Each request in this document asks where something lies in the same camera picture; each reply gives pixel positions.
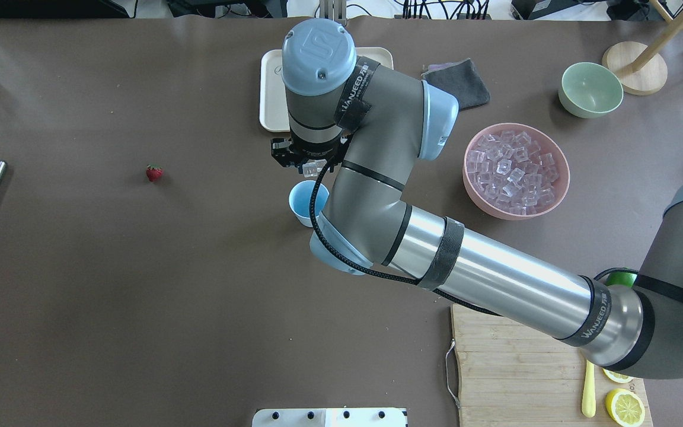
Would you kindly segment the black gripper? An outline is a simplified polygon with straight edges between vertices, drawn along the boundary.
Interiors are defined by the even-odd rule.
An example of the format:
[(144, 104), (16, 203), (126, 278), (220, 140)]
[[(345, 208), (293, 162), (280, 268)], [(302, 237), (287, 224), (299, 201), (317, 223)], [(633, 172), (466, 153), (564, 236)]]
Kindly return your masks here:
[(323, 159), (327, 161), (330, 169), (334, 172), (345, 157), (352, 140), (342, 136), (326, 142), (308, 142), (299, 137), (295, 138), (272, 138), (269, 141), (270, 154), (283, 168), (298, 167), (309, 160)]

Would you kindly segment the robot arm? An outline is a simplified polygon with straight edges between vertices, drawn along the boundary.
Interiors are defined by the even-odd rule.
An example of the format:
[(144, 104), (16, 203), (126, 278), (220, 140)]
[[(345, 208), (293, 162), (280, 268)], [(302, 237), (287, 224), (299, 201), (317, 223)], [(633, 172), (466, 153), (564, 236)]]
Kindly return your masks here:
[(683, 186), (634, 285), (607, 286), (403, 202), (419, 160), (439, 156), (458, 114), (453, 95), (358, 56), (339, 23), (312, 18), (282, 46), (290, 139), (273, 158), (340, 171), (321, 213), (309, 201), (315, 257), (341, 271), (401, 271), (397, 281), (476, 304), (577, 347), (599, 367), (638, 378), (683, 378)]

